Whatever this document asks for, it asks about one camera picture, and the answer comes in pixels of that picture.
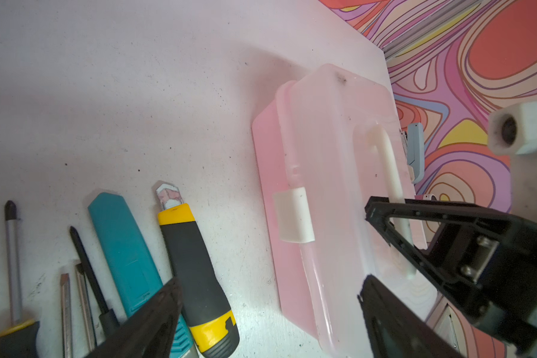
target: round hole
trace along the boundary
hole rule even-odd
[[[501,126],[501,138],[508,145],[511,146],[515,142],[517,137],[517,122],[512,116],[509,116],[503,122]]]

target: teal plastic handle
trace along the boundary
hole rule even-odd
[[[102,192],[87,207],[113,280],[130,317],[161,287],[155,263],[125,199]],[[193,337],[179,316],[170,358],[180,358],[193,347]]]

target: white table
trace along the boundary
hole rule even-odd
[[[96,190],[123,195],[165,282],[151,190],[165,180],[192,205],[229,297],[241,336],[233,356],[323,356],[279,311],[250,124],[280,84],[326,62],[389,88],[379,49],[317,0],[0,0],[0,330],[8,199],[21,217],[23,306],[41,323],[38,352],[62,356],[59,275],[70,272],[81,357],[68,228],[124,320],[86,206]]]

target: pink object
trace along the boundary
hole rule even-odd
[[[282,85],[252,125],[281,309],[335,357],[371,355],[356,298],[367,275],[379,277],[422,319],[436,298],[421,274],[402,274],[364,220],[369,197],[388,196],[383,163],[366,137],[378,125],[392,144],[403,194],[414,197],[394,97],[366,78],[324,65]],[[275,205],[275,193],[296,188],[306,190],[308,214]],[[302,225],[311,222],[312,240],[281,240],[277,210],[281,218],[298,214]],[[412,238],[425,247],[420,222]]]

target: colorful patterned floor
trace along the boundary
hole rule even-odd
[[[384,48],[458,0],[321,0]],[[388,61],[401,126],[425,129],[418,194],[510,211],[509,158],[487,149],[488,114],[537,100],[537,0],[490,0],[467,9]],[[473,329],[480,357],[505,347]]]

